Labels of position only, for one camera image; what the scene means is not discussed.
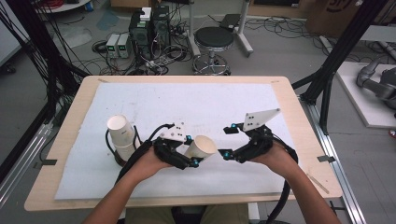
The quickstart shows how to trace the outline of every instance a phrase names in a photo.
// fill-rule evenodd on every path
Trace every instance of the person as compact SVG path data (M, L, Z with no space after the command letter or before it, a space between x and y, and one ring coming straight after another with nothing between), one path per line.
M274 142L273 147L266 154L260 155L251 161L268 166L273 172L283 176L288 181L306 223L341 223L304 171L278 142ZM151 148L136 162L105 198L96 205L83 223L117 223L134 188L141 181L150 178L161 169L167 167L171 167L171 165L159 160L154 153L154 149Z

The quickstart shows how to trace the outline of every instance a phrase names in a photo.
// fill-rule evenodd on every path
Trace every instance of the white cup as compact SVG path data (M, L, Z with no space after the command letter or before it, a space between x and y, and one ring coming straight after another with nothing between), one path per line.
M107 121L107 128L110 132L114 147L124 161L128 161L134 153L135 132L128 119L123 115L115 115Z
M217 150L218 148L212 139L204 135L197 135L184 155L188 158L199 157L205 160L209 156L215 154Z

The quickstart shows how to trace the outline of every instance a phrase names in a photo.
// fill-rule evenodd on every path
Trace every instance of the power supply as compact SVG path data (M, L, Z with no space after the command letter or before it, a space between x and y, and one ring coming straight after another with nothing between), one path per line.
M132 51L131 37L128 34L122 34L117 44L121 58L129 58Z
M120 35L111 35L111 37L107 40L106 48L108 57L110 58L118 58L119 48L117 48L117 43L119 42Z
M129 34L133 41L134 52L139 53L146 60L151 60L152 52L155 51L152 21L141 21L140 14L134 13L129 25Z
M155 7L152 15L157 44L166 48L171 45L169 35L169 6Z

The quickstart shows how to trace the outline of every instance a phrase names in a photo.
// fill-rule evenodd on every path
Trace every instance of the concrete floor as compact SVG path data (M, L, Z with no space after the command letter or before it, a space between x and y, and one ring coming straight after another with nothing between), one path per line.
M92 44L106 39L112 32L125 32L129 20L123 17L112 20L104 26L108 17L126 16L128 12L117 13L109 8L86 12L76 9L67 13L56 14L59 22L82 21L70 24L83 26L90 30L92 40L82 46L73 48L80 60L88 61L98 55L91 51ZM196 24L210 20L208 17L196 19ZM247 58L238 43L221 55L224 56L232 69L232 76L284 76L291 83L317 71L326 59L322 49L314 46L311 38L282 38L264 28L246 29L245 35L254 48L254 53ZM354 49L353 53L360 57L374 58L378 54L367 49L364 43ZM39 74L23 52L19 52L11 60L17 73L0 74L0 162L15 146L23 132L46 103L46 87ZM103 63L88 65L93 74L99 74ZM192 75L191 61L173 63L168 66L168 75ZM296 93L304 92L300 88ZM366 128L355 107L337 78L334 79L332 98L329 111L328 130L343 164L346 176L355 193L367 223L396 223L396 179L392 171L396 168L396 140L389 137L386 129ZM50 144L43 151L44 155ZM24 201L35 182L39 170L33 168L38 162L35 158L32 165L13 190L0 210L0 223L75 223L80 222L90 210L26 212ZM334 199L335 206L343 206L340 199ZM274 203L259 203L261 219L265 219L272 211ZM343 223L349 223L344 211L337 211ZM304 219L296 202L289 202L278 220L289 223L304 223Z

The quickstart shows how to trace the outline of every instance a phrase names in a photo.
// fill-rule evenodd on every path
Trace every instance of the wooden board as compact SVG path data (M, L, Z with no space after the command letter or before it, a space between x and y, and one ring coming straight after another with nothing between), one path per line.
M203 76L141 76L141 77L86 77L78 90L78 94L70 107L64 123L51 147L49 160L57 160L54 166L42 167L40 174L26 200L28 211L48 211L61 209L93 208L99 200L55 200L68 154L76 142L78 130L87 114L97 87L104 82L125 83L259 83L270 84L276 94L279 107L288 125L295 149L299 151L299 159L303 170L309 174L319 193L324 198L341 197L342 191L338 181L327 162L319 162L323 150L313 132L308 119L285 77L203 77ZM279 194L194 196L176 198L136 198L127 203L127 207L250 203L275 201Z

